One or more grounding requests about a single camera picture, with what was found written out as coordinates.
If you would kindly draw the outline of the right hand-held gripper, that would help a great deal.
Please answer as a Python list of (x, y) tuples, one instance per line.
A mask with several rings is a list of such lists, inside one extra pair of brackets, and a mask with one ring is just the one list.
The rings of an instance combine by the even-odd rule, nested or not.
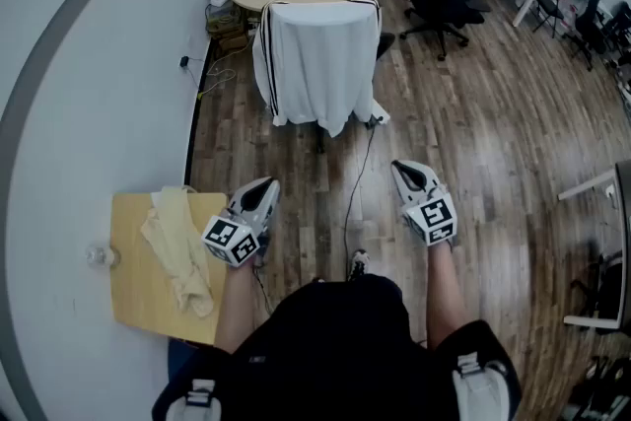
[[(436, 173), (426, 165), (410, 160), (395, 160), (390, 164), (399, 196), (404, 203), (402, 217), (425, 243), (434, 246), (450, 242), (457, 232), (457, 214), (450, 193), (438, 185)], [(429, 190), (417, 202), (419, 190)]]

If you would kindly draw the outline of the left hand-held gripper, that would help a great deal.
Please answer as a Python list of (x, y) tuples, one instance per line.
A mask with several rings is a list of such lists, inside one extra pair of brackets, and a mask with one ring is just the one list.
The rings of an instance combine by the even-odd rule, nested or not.
[(230, 205), (209, 219), (201, 234), (203, 244), (231, 267), (243, 266), (254, 256), (265, 256), (269, 247), (268, 222), (279, 198), (280, 183), (271, 176), (242, 186)]

